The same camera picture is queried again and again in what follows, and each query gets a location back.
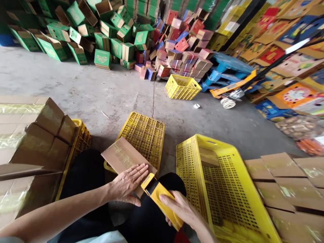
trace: hand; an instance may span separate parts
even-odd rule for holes
[[[141,206],[141,201],[133,197],[131,193],[149,174],[147,164],[134,165],[120,173],[112,182],[108,183],[111,200],[123,201]]]
[[[204,222],[205,220],[200,213],[188,202],[188,200],[178,191],[170,191],[174,196],[175,201],[166,195],[160,195],[160,200],[169,208],[172,209],[185,223],[194,227],[198,225],[197,220]],[[166,222],[169,226],[172,226],[171,221],[168,217],[165,217]]]

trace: clock graphic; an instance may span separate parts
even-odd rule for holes
[[[294,88],[283,95],[283,99],[288,102],[296,102],[309,96],[309,90],[306,88]]]

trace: left hand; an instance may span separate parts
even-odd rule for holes
[[[112,182],[108,183],[109,193],[112,200],[123,201],[141,206],[141,201],[133,197],[131,193],[149,174],[147,164],[134,165],[128,170],[120,173]]]

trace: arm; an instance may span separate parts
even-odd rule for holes
[[[18,237],[25,243],[42,243],[109,201],[124,201],[140,207],[139,199],[131,196],[131,193],[148,175],[147,169],[145,164],[134,165],[102,187],[53,202],[25,214],[0,230],[0,238]]]
[[[218,243],[218,240],[207,222],[188,200],[178,191],[170,191],[170,193],[174,196],[175,201],[165,195],[161,195],[160,200],[176,212],[177,215],[197,233],[200,242]],[[169,226],[172,226],[168,218],[165,220],[168,222]]]

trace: knee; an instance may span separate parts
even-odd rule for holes
[[[167,190],[179,191],[187,196],[186,187],[180,176],[176,173],[168,173],[158,180]]]

